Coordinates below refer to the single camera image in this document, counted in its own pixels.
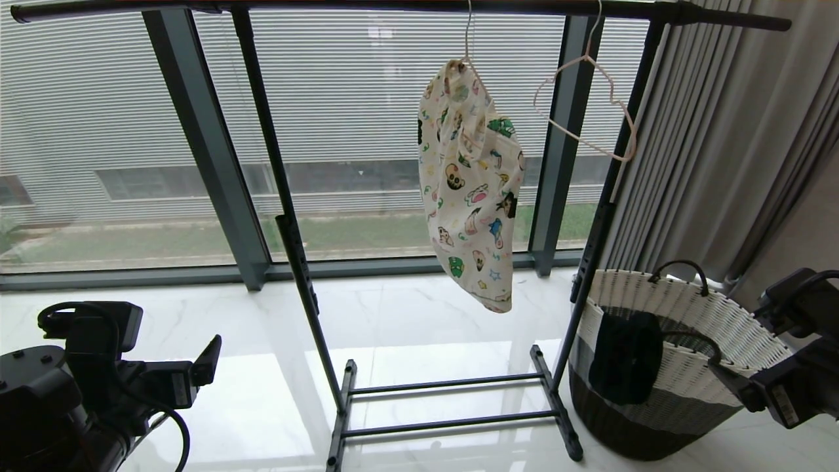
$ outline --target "white tile floor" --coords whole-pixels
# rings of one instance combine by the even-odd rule
[[[449,380],[532,371],[529,349],[558,354],[570,313],[571,271],[548,280],[516,273],[512,312],[484,310],[444,276],[317,281],[320,320],[340,372],[358,364],[357,386]],[[188,470],[321,471],[335,408],[292,283],[259,293],[241,285],[14,293],[0,296],[0,351],[43,344],[35,314],[54,302],[126,300],[145,310],[137,347],[126,359],[192,359],[219,333],[213,385],[183,412],[190,425]],[[600,446],[562,395],[586,458],[571,462],[551,421],[457,435],[353,442],[344,470],[542,472],[550,470],[837,470],[839,427],[829,417],[786,431],[768,415],[741,412],[702,440],[645,464]],[[537,385],[357,403],[352,427],[526,412],[547,407]],[[174,468],[180,437],[171,422],[122,467]]]

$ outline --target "black metal clothes rack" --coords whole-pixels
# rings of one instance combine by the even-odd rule
[[[598,13],[597,2],[593,0],[473,0],[475,12],[494,13],[525,13],[525,14],[554,14],[566,16],[596,16]],[[554,369],[553,375],[545,363],[545,358],[538,345],[530,349],[530,357],[534,363],[535,372],[532,374],[499,375],[494,377],[481,377],[473,379],[444,380],[439,382],[426,382],[406,385],[386,385],[366,388],[356,388],[357,366],[355,361],[349,359],[343,371],[342,382],[339,384],[338,377],[331,362],[331,356],[326,344],[326,339],[318,319],[319,309],[317,296],[315,294],[312,280],[309,275],[308,263],[305,257],[303,242],[300,237],[297,217],[294,214],[294,205],[291,199],[288,178],[285,173],[283,161],[280,156],[279,144],[274,131],[274,121],[271,116],[268,96],[259,68],[259,61],[256,46],[253,39],[253,28],[249,15],[250,9],[255,8],[362,8],[362,9],[387,9],[387,10],[425,10],[425,11],[449,11],[463,12],[467,9],[466,1],[452,2],[451,0],[263,0],[259,2],[195,2],[188,0],[173,0],[166,3],[149,0],[88,0],[66,3],[44,3],[28,6],[12,6],[11,14],[20,23],[47,19],[66,18],[101,13],[122,13],[154,11],[164,8],[188,8],[196,11],[221,13],[229,11],[232,13],[233,23],[242,48],[242,56],[248,73],[253,99],[256,105],[260,127],[268,150],[268,156],[274,171],[274,179],[279,190],[279,197],[283,207],[283,214],[276,217],[279,226],[286,254],[289,258],[289,265],[294,275],[294,282],[300,294],[305,314],[308,319],[312,336],[315,339],[320,361],[326,372],[326,378],[333,399],[336,404],[335,427],[332,431],[329,456],[326,461],[326,472],[338,472],[341,470],[341,463],[348,438],[359,438],[390,433],[407,433],[421,430],[466,427],[473,425],[504,423],[521,420],[533,420],[537,418],[553,418],[560,429],[561,436],[565,442],[565,448],[569,456],[580,461],[583,457],[582,446],[577,437],[568,411],[565,409],[560,396],[559,385],[562,375],[565,373],[571,347],[576,336],[585,300],[591,288],[595,270],[600,261],[606,237],[615,213],[614,195],[619,191],[618,176],[621,170],[621,163],[613,160],[609,166],[606,180],[603,185],[600,201],[591,226],[586,247],[580,262],[579,269],[574,279],[571,302],[574,308],[571,314],[567,333],[565,335],[560,357]],[[679,1],[656,2],[656,3],[631,3],[603,0],[602,15],[604,17],[617,18],[643,18],[649,20],[649,29],[644,41],[644,52],[638,65],[638,73],[635,76],[632,94],[629,98],[628,111],[635,118],[638,113],[644,90],[647,86],[650,72],[652,70],[654,57],[658,50],[664,29],[667,25],[680,26],[686,24],[718,24],[737,26],[743,28],[767,29],[774,31],[785,31],[790,28],[791,22],[788,19],[772,18],[746,13],[732,13],[715,11],[698,7],[694,4]],[[629,127],[624,121],[615,145],[615,153],[623,154],[629,139]],[[465,385],[483,385],[493,383],[512,383],[539,380],[545,391],[550,409],[540,412],[526,412],[497,415],[490,417],[473,417],[440,422],[423,422],[407,425],[372,427],[365,429],[349,429],[349,420],[352,410],[352,401],[358,396],[395,393],[405,391],[433,390],[443,387],[457,387]]]

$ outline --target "corrugated metal wall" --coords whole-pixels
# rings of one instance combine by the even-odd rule
[[[7,12],[12,3],[21,2],[0,5]],[[476,18],[477,66],[525,154],[541,158],[545,124],[530,102],[556,68],[564,20]],[[229,15],[196,13],[195,21],[240,161],[267,163]],[[256,11],[253,24],[286,161],[414,160],[417,101],[437,69],[462,55],[466,18]],[[3,215],[20,223],[213,216],[205,197],[111,202],[96,177],[100,169],[194,164],[138,13],[26,25],[5,13],[0,26],[0,172],[17,175],[34,201],[4,207]],[[607,21],[601,58],[620,96],[631,89],[645,31],[645,22]],[[607,99],[605,81],[596,79],[584,135],[609,146],[621,114]],[[550,109],[550,91],[540,103]],[[595,201],[598,193],[574,186],[570,201]],[[521,197],[532,202],[535,188]],[[279,210],[276,197],[254,202],[260,213]],[[301,212],[421,208],[418,191],[301,194],[295,205]]]

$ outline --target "grass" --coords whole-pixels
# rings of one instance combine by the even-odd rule
[[[568,205],[560,240],[588,236],[596,205]],[[527,244],[533,207],[520,207],[513,229],[517,246]],[[283,252],[273,219],[262,221],[271,252]],[[393,217],[301,218],[300,232],[307,251],[428,247],[425,217],[408,214]],[[85,232],[61,232],[42,244],[18,253],[12,264],[122,260],[167,257],[229,255],[224,233],[217,223],[162,225],[139,228],[94,228]]]

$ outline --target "laundry basket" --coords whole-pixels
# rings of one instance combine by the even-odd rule
[[[702,286],[661,278],[664,267],[675,262],[693,265]],[[701,269],[690,261],[670,262],[653,274],[599,270],[569,359],[571,398],[591,434],[631,459],[662,459],[743,407],[707,367],[714,348],[690,335],[664,338],[658,376],[645,402],[616,405],[598,395],[589,370],[603,317],[629,319],[641,312],[655,315],[662,331],[713,339],[722,351],[721,365],[740,375],[751,376],[791,356],[745,309],[709,290]]]

